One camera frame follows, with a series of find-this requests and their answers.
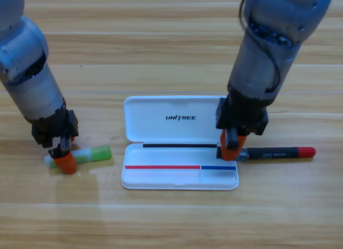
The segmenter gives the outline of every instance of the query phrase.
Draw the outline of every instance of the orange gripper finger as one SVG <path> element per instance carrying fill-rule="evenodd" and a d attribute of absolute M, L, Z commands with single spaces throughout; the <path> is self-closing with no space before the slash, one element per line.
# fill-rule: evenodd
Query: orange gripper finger
<path fill-rule="evenodd" d="M 222 159 L 225 161 L 235 161 L 238 158 L 238 156 L 240 155 L 240 152 L 243 148 L 243 145 L 244 145 L 246 139 L 247 139 L 246 135 L 239 135 L 238 136 L 238 142 L 239 142 L 238 149 L 237 150 L 229 150 L 226 148 L 225 130 L 223 130 L 221 132 L 221 136 L 220 136 Z"/>
<path fill-rule="evenodd" d="M 77 170 L 77 164 L 74 156 L 71 152 L 63 158 L 53 158 L 56 165 L 65 173 L 65 174 L 74 174 Z"/>

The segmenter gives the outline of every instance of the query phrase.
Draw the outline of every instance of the red line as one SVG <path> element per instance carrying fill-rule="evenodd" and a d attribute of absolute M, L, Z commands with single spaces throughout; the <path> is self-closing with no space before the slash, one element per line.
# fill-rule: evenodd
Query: red line
<path fill-rule="evenodd" d="M 126 169 L 200 169 L 196 165 L 127 165 Z"/>

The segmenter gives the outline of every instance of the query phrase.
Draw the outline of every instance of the wooden table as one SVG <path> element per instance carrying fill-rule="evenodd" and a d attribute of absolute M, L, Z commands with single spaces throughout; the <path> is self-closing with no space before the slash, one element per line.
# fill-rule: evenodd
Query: wooden table
<path fill-rule="evenodd" d="M 121 185 L 124 99 L 225 94 L 239 1 L 26 0 L 79 119 L 77 145 L 110 145 L 113 159 L 73 176 L 47 170 L 47 151 L 2 87 L 1 248 L 343 248 L 343 0 L 301 49 L 265 134 L 247 141 L 314 146 L 313 161 L 240 163 L 229 192 Z"/>

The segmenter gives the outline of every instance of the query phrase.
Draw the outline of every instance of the robotic arm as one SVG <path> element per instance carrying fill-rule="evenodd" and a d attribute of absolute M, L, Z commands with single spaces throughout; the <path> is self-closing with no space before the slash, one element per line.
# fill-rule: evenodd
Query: robotic arm
<path fill-rule="evenodd" d="M 315 31 L 330 2 L 242 0 L 240 21 L 245 35 L 229 79 L 229 94 L 217 108 L 224 160 L 238 157 L 250 133 L 263 134 L 266 107 L 274 102 L 301 45 Z"/>
<path fill-rule="evenodd" d="M 47 64 L 48 44 L 35 24 L 23 16 L 24 0 L 0 0 L 0 80 L 43 148 L 61 142 L 50 155 L 67 173 L 76 170 L 70 143 L 78 136 L 78 121 L 66 108 L 62 93 Z"/>

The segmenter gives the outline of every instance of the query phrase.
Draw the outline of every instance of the unitree logo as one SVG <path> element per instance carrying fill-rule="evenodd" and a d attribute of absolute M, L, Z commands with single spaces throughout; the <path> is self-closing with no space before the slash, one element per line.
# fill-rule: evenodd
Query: unitree logo
<path fill-rule="evenodd" d="M 176 120 L 181 120 L 181 119 L 196 119 L 196 116 L 166 116 L 166 119 L 176 119 Z"/>

